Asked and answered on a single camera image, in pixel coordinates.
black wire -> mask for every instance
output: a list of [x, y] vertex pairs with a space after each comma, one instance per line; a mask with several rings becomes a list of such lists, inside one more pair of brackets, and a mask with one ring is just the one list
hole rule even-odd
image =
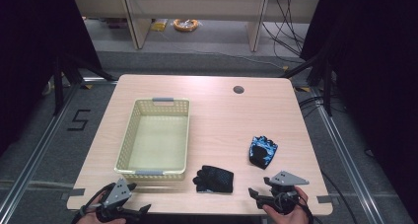
[[290, 20], [290, 26], [289, 26], [289, 22], [287, 23], [287, 25], [288, 25], [289, 29], [292, 31], [293, 37], [294, 37], [294, 39], [295, 39], [295, 43], [296, 43], [296, 45], [298, 46], [299, 51], [301, 51], [301, 50], [302, 50], [302, 48], [301, 48], [301, 46], [299, 45], [299, 41], [297, 40], [297, 39], [298, 39], [297, 37], [299, 37], [299, 36], [296, 34], [295, 29], [293, 28], [292, 11], [290, 10], [290, 2], [291, 2], [291, 0], [288, 0], [288, 9], [289, 9], [289, 20]]
[[337, 187], [337, 185], [331, 180], [331, 178], [322, 170], [320, 169], [320, 172], [326, 177], [326, 179], [335, 187], [335, 190], [337, 190], [338, 194], [340, 195], [341, 199], [344, 201], [344, 204], [347, 206], [348, 212], [350, 212], [351, 218], [353, 218], [353, 222], [355, 224], [358, 224], [356, 216], [354, 215], [353, 210], [351, 210], [350, 205], [348, 204], [347, 200], [345, 199], [344, 195], [340, 191], [340, 189]]
[[304, 115], [304, 118], [307, 118], [312, 112], [314, 112], [316, 109], [318, 109], [322, 104], [316, 105], [316, 107], [312, 110], [310, 110], [307, 114]]
[[[291, 10], [290, 10], [290, 2], [291, 2], [291, 0], [288, 0], [288, 9], [287, 9], [287, 11], [286, 11], [286, 14], [285, 14], [285, 12], [284, 12], [284, 11], [283, 11], [283, 9], [282, 9], [282, 6], [280, 5], [279, 0], [276, 0], [276, 2], [277, 2], [277, 5], [279, 6], [280, 12], [281, 12], [281, 13], [282, 13], [282, 15], [283, 15], [283, 20], [284, 20], [284, 23], [286, 23], [286, 25], [288, 26], [288, 28], [289, 28], [289, 30], [291, 31], [292, 35], [294, 36], [294, 37], [291, 37], [291, 38], [295, 41], [296, 46], [298, 47], [298, 50], [301, 50], [301, 46], [299, 45], [298, 37], [299, 37], [300, 39], [303, 39], [303, 38], [302, 38], [302, 37], [300, 37], [299, 35], [297, 35], [297, 34], [295, 33], [294, 28], [293, 28], [293, 23], [292, 23], [292, 13], [291, 13]], [[289, 21], [287, 20], [288, 13], [289, 13], [290, 24], [289, 24]]]
[[287, 43], [285, 43], [285, 42], [283, 42], [282, 40], [280, 40], [277, 36], [278, 36], [278, 34], [275, 36], [273, 33], [271, 33], [268, 29], [267, 29], [267, 27], [264, 25], [264, 23], [262, 24], [262, 26], [265, 28], [265, 30], [267, 31], [267, 33], [270, 35], [270, 37], [275, 41], [275, 42], [278, 42], [278, 43], [280, 43], [282, 46], [284, 46], [285, 48], [287, 48], [289, 51], [291, 51], [292, 53], [294, 53], [294, 54], [296, 54], [296, 55], [298, 55], [299, 56], [299, 53], [294, 49], [294, 48], [292, 48], [290, 45], [288, 45]]

black glove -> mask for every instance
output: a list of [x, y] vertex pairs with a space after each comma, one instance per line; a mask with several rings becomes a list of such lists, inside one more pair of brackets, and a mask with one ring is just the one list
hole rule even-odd
[[234, 173], [212, 166], [202, 166], [193, 179], [197, 192], [233, 192]]

metal bar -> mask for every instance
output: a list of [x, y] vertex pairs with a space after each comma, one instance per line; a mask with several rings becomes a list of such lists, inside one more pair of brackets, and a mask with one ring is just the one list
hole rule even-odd
[[[313, 95], [315, 97], [320, 96], [317, 88], [313, 88]], [[336, 151], [347, 172], [348, 178], [350, 179], [354, 191], [356, 191], [360, 199], [360, 203], [362, 204], [370, 223], [383, 224], [383, 216], [379, 212], [375, 199], [372, 197], [362, 176], [360, 175], [360, 172], [357, 169], [357, 166], [355, 165], [354, 160], [352, 159], [350, 152], [348, 151], [332, 117], [328, 115], [324, 107], [319, 107], [319, 113], [322, 117], [326, 129], [329, 132], [329, 135], [331, 136]]]
[[55, 114], [49, 123], [45, 133], [37, 144], [34, 152], [32, 153], [30, 159], [26, 163], [24, 169], [22, 170], [19, 177], [16, 179], [12, 188], [10, 189], [8, 195], [3, 200], [0, 206], [0, 223], [7, 224], [12, 217], [13, 212], [15, 211], [19, 201], [21, 200], [31, 178], [34, 176], [34, 173], [40, 164], [53, 136], [55, 135], [57, 128], [68, 110], [68, 106], [77, 93], [77, 89], [80, 85], [72, 85], [66, 96], [65, 103], [62, 107], [62, 110]]

plastic basket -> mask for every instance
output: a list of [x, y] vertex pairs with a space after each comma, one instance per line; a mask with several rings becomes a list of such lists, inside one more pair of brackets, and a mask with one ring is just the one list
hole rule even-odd
[[130, 181], [182, 180], [189, 108], [188, 99], [135, 101], [114, 170]]

yellow object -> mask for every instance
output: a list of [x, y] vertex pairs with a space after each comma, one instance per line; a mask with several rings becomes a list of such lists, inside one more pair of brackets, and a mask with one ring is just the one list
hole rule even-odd
[[176, 19], [173, 22], [174, 28], [180, 32], [192, 32], [197, 29], [199, 22], [197, 20], [181, 20]]
[[166, 28], [167, 19], [157, 19], [154, 21], [154, 23], [151, 25], [151, 31], [155, 32], [162, 32]]

